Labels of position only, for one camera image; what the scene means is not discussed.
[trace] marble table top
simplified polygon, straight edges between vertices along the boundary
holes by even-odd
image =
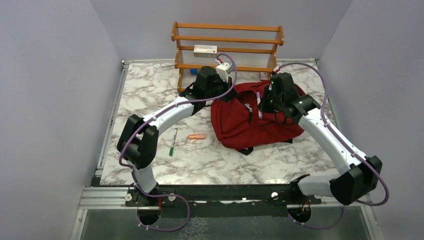
[[[317,67],[314,62],[307,63]],[[315,72],[302,65],[287,66],[283,70],[292,74],[294,82],[307,94],[322,103],[324,89]],[[118,164],[116,149],[127,118],[132,114],[142,117],[172,102],[178,95],[177,81],[178,70],[173,63],[130,64],[112,126],[101,185],[133,183],[130,169]],[[238,74],[238,83],[259,81],[258,72]],[[330,111],[327,115],[333,120]],[[174,128],[178,128],[178,133],[173,156],[169,156]],[[207,138],[187,138],[196,133],[205,133]],[[210,107],[178,122],[159,137],[152,166],[159,184],[286,184],[303,174],[337,173],[328,155],[307,132],[294,138],[292,144],[257,146],[247,156],[225,148],[212,128]]]

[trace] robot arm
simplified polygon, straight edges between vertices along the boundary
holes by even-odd
[[[139,132],[139,134],[143,133],[142,139],[134,138],[124,153],[124,158],[133,166],[137,182],[146,193],[151,192],[157,185],[151,162],[156,155],[159,136],[178,121],[194,115],[205,106],[204,101],[181,105],[178,103],[220,96],[229,89],[231,79],[228,81],[228,74],[231,70],[228,63],[222,63],[216,70],[204,66],[199,71],[192,89],[188,87],[172,103],[155,113],[144,116],[144,118],[136,115],[129,117],[117,144],[120,152],[134,131],[144,123],[144,120],[153,118]],[[350,155],[350,152],[329,131],[328,126],[332,123],[326,124],[323,121],[319,104],[310,95],[298,96],[292,76],[288,73],[279,73],[273,75],[270,81],[271,85],[264,90],[258,108],[264,113],[283,112],[287,118],[293,119],[318,142],[339,172],[338,175],[331,176],[301,176],[290,183],[293,186],[291,194],[335,197],[340,203],[349,205],[375,189],[378,181],[376,176],[354,155]],[[232,90],[220,100],[230,101],[236,96],[237,93]],[[163,113],[172,105],[176,107]],[[367,157],[365,153],[354,147],[335,126],[332,127],[349,146],[352,146],[357,155],[366,159],[380,173],[382,163],[378,157]]]

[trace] wooden dish rack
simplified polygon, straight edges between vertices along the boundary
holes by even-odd
[[[200,35],[182,35],[182,29],[199,29],[203,34]],[[262,37],[264,32],[268,34],[275,33],[273,39],[270,38],[250,38],[244,37],[247,34],[255,33]],[[228,37],[228,35],[237,35],[238,37]],[[200,69],[203,66],[216,67],[217,63],[213,58],[194,57],[193,50],[195,44],[218,46],[218,53],[229,53],[234,59],[238,71],[246,72],[266,72],[270,73],[277,66],[277,46],[284,43],[283,28],[281,26],[247,26],[247,25],[220,25],[220,24],[202,24],[202,23],[178,23],[174,22],[172,27],[171,39],[176,42],[176,55],[174,66],[179,70],[177,90],[184,91],[183,77],[190,75],[190,69]],[[246,48],[240,48],[241,45],[248,45]]]

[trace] pen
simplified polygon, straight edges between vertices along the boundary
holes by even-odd
[[[169,155],[171,157],[172,157],[172,154],[174,153],[175,140],[177,139],[177,131],[178,131],[178,129],[175,128],[175,131],[173,132],[171,149],[169,150]]]
[[[256,100],[257,100],[257,106],[259,107],[259,104],[261,103],[261,95],[259,94],[259,92],[256,92]],[[257,113],[259,114],[259,118],[262,118],[262,112],[261,110],[259,110],[259,108],[257,109]]]

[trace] red backpack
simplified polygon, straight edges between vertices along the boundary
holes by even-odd
[[[238,97],[230,102],[215,100],[210,106],[210,120],[216,138],[229,149],[248,155],[253,147],[278,142],[292,143],[304,130],[282,112],[262,113],[259,118],[256,92],[262,97],[270,81],[247,82],[234,86]],[[305,92],[296,85],[299,96]]]

